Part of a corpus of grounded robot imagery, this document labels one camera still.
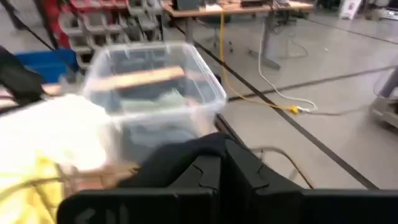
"black floor line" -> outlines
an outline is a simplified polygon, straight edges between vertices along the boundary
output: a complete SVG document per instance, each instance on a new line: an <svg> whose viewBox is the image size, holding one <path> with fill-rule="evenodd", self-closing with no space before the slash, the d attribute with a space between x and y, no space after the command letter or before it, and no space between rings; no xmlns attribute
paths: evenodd
<svg viewBox="0 0 398 224"><path fill-rule="evenodd" d="M185 32L176 27L181 33L185 34ZM231 67L222 62L217 56L215 56L211 51L206 49L204 46L195 41L195 46L202 49L206 54L208 54L212 59L222 65L229 73L231 73L235 78L237 78L243 85L248 87L253 93L255 93L259 98L261 98L266 103L272 103L270 99L268 99L264 94L262 94L258 89L252 86L248 81L246 81L242 76L237 74ZM309 141L311 141L316 147L318 147L322 152L324 152L330 159L335 161L341 168L343 168L347 173L349 173L352 177L354 177L359 183L365 186L367 189L379 189L376 185L374 185L370 180L364 177L361 173L359 173L354 167L350 166L347 162L345 162L341 157L335 154L331 149L329 149L324 143L322 143L319 139L309 133L305 128L298 124L293 118L291 118L288 114L278 108L272 108L278 113L281 117L283 117L290 125L292 125L298 132L303 134Z"/></svg>
<svg viewBox="0 0 398 224"><path fill-rule="evenodd" d="M280 87L280 88L278 88L278 91L293 90L293 89L304 87L304 86L312 86L312 85L317 85L317 84L321 84L321 83L342 80L345 78L358 77L358 76L367 75L370 73L376 73L376 72L381 72L381 71L385 71L385 70L390 70L390 69L393 69L396 67L398 67L398 65L391 65L391 66L386 66L386 67L381 67L381 68L369 69L369 70L365 70L362 72L351 73L351 74L347 74L347 75L339 75L337 77L323 78L320 80L314 80L314 81L309 81L309 82L305 82L305 83L298 83L298 84L294 84L294 85ZM274 92L275 92L274 89L261 91L262 94L268 94L268 93L274 93ZM252 98L252 97L256 97L257 95L255 93L249 93L249 94L246 94L243 96L245 98ZM232 97L228 98L228 102L234 102L234 101L238 101L238 100L243 100L243 99L239 96L232 96Z"/></svg>
<svg viewBox="0 0 398 224"><path fill-rule="evenodd" d="M321 22L313 21L313 20L311 20L311 19L305 19L305 20L306 20L306 21L309 21L309 22L316 23L316 24L320 24L320 25L323 25L323 26L331 27L331 28L334 28L334 29L346 31L346 32L349 32L349 33L352 33L352 34L361 35L361 36L363 36L363 37L369 37L369 38L372 38L372 39L375 39L375 40L380 40L380 41L387 42L387 43L390 43L390 44L398 45L397 42L393 42L393 41L391 41L391 40L385 40L385 39L378 38L378 37L372 37L372 36L370 36L370 35L361 34L361 33L359 33L359 32L354 32L354 31L351 31L351 30L342 29L342 28L335 27L335 26L332 26L332 25L329 25L329 24L324 24L324 23L321 23Z"/></svg>

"blue bin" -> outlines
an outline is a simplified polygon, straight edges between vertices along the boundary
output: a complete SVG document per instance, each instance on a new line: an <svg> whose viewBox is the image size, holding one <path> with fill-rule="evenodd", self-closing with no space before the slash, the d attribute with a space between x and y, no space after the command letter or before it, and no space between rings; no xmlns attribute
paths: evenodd
<svg viewBox="0 0 398 224"><path fill-rule="evenodd" d="M32 52L16 54L16 57L28 69L31 69L43 76L46 83L57 83L59 77L68 72L65 63L73 69L78 70L76 55L74 51L68 49L52 51Z"/></svg>

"gray floor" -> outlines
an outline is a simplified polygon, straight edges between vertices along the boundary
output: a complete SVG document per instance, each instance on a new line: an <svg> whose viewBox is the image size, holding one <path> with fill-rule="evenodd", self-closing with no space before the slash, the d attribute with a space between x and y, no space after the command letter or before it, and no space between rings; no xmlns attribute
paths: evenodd
<svg viewBox="0 0 398 224"><path fill-rule="evenodd" d="M311 15L310 19L315 22L299 20L296 26L288 27L281 34L272 37L277 47L275 56L279 57L282 68L275 71L263 66L264 76L281 88L359 73L360 75L353 75L351 78L294 88L284 93L310 99L318 105L320 111L339 112L362 108L361 110L339 117L310 115L291 117L377 187L398 188L398 177L394 175L394 170L398 169L396 162L398 161L398 131L379 125L370 117L366 108L366 105L375 98L374 91L377 92L380 89L391 69L372 73L366 71L398 65L398 45L390 43L398 42L396 35L398 22L374 22L361 19L340 21L336 17L321 14ZM29 34L13 31L10 24L2 24L2 28L8 30L9 33L0 34L0 44L13 52L45 49ZM203 42L205 37L212 35L211 32L212 30L197 25L195 26L195 40L203 43L205 47L218 55L217 49ZM257 59L248 55L248 49L258 49L260 34L261 18L255 20L250 17L233 18L233 23L226 28L225 39L233 42L234 53L230 54L226 50L224 55L226 63L234 71L262 91L270 90L271 87L259 76ZM176 29L167 29L165 37L167 40L184 39L184 36ZM305 47L308 56L284 58L287 55L287 44L290 56L305 54L304 49L295 43ZM200 53L211 69L215 73L220 73L220 66L204 52L200 51ZM228 77L231 85L239 93L251 93L231 74L228 74ZM235 95L227 87L226 91L229 96ZM275 93L266 96L279 105L292 104L291 101L283 100ZM250 148L274 146L288 152L308 173L316 187L364 188L344 168L329 158L272 108L239 100L229 103L223 115ZM294 172L293 166L282 156L267 153L264 156L264 162L282 175L306 187L305 182Z"/></svg>

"yellow cable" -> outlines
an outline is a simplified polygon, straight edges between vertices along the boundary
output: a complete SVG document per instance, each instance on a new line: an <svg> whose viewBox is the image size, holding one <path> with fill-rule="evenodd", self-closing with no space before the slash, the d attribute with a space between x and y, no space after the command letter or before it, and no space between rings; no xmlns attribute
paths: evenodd
<svg viewBox="0 0 398 224"><path fill-rule="evenodd" d="M220 22L220 60L221 60L222 62L224 62L224 43L223 43L223 40L224 40L224 10L221 10L221 22ZM222 66L222 74L223 74L223 80L224 80L225 83L227 84L228 88L229 88L232 92L234 92L238 97L240 97L240 98L242 98L242 99L244 99L244 100L246 100L246 101L249 101L249 102L260 103L260 104L267 105L267 106L270 106L270 107L273 107L273 108L278 108L278 109L282 109L282 110L288 110L288 111L290 111L292 114L297 114L297 113L299 113L299 109L298 109L297 106L295 106L295 105L293 105L293 106L277 106L277 105L273 105L273 104L270 104L270 103L266 103L266 102L264 102L264 101L252 100L252 99L249 99L249 98L246 98L246 97L242 96L242 95L239 94L239 93L231 86L231 84L229 83L228 76L227 76L227 74L226 74L226 70L225 70L224 66Z"/></svg>

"desk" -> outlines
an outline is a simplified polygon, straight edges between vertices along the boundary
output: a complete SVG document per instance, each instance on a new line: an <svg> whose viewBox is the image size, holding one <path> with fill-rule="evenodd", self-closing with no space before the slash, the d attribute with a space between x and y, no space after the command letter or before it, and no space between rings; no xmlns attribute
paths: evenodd
<svg viewBox="0 0 398 224"><path fill-rule="evenodd" d="M271 30L269 27L274 23L275 11L284 11L284 10L311 10L313 9L313 4L303 3L303 2L295 2L289 1L290 6L281 6L274 7L274 10L271 10L269 5L263 5L258 7L241 7L241 0L221 0L219 1L219 5L222 10L206 10L204 7L200 7L198 10L186 10L186 11L177 11L172 8L171 2L163 2L164 11L176 18L184 18L185 19L185 38L187 42L193 42L193 30L192 30L192 22L193 17L198 16L214 16L221 15L221 11L224 14L253 14L257 12L268 12L268 16L264 17L263 29L265 32L262 36L262 62L274 69L280 69L280 65L273 61L269 52L269 40L271 36Z"/></svg>

